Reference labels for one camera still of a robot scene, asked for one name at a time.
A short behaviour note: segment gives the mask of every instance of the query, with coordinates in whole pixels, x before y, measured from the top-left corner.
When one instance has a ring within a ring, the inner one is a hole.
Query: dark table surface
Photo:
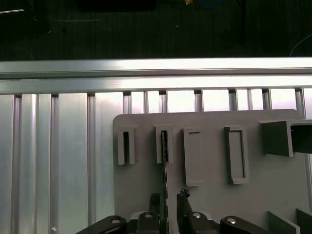
[[[308,0],[247,1],[244,43],[236,0],[215,9],[158,0],[154,11],[103,13],[81,12],[74,0],[44,1],[49,34],[24,33],[27,17],[0,18],[0,60],[280,57],[312,33]],[[293,55],[311,56],[311,41]]]

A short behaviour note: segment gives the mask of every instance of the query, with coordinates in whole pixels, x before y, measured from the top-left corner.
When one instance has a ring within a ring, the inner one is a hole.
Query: metal bolt
[[[118,219],[114,219],[114,220],[112,221],[112,223],[114,223],[114,224],[116,224],[116,223],[120,223],[120,220],[118,220]]]
[[[227,221],[228,221],[228,223],[231,223],[231,224],[235,224],[236,223],[236,220],[233,219],[233,218],[228,218]]]
[[[200,213],[193,213],[193,217],[200,218]]]
[[[149,214],[149,213],[147,213],[144,217],[146,217],[146,218],[151,218],[151,217],[153,217],[151,214]]]

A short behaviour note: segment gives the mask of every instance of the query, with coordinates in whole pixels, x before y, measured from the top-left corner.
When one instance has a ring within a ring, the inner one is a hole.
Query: gray plastic panel
[[[151,193],[162,193],[162,165],[157,164],[156,125],[172,125],[174,162],[167,164],[170,233],[177,233],[176,194],[186,187],[185,128],[200,129],[203,182],[189,187],[194,211],[210,214],[215,221],[234,215],[268,228],[267,211],[295,222],[296,209],[309,207],[305,157],[265,156],[262,154],[259,121],[299,119],[295,110],[231,111],[208,113],[167,113],[120,115],[114,119],[114,139],[120,127],[136,127],[135,165],[118,166],[115,154],[116,214],[124,217],[148,209]],[[228,183],[225,126],[246,130],[249,183]]]

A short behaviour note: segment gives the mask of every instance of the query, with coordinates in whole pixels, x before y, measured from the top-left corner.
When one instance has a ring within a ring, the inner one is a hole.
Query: aluminum frame
[[[191,58],[0,62],[0,78],[309,74],[312,58]]]

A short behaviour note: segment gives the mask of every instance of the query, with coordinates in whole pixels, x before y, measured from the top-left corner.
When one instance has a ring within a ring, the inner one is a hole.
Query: blue cable
[[[222,0],[218,0],[214,5],[206,5],[204,4],[201,0],[197,0],[197,2],[202,6],[202,7],[205,7],[205,8],[208,8],[208,9],[212,9],[212,8],[216,8],[217,6],[220,5],[220,3],[222,2]]]

